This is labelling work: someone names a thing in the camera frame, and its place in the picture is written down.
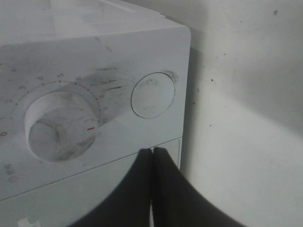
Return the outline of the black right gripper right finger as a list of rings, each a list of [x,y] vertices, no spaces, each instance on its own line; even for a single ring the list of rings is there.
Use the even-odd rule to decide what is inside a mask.
[[[164,148],[154,148],[152,212],[156,227],[240,227],[206,200],[182,175]]]

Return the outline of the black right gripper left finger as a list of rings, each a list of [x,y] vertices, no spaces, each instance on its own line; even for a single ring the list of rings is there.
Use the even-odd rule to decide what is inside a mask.
[[[72,227],[148,227],[152,151],[141,149],[131,168],[104,201]]]

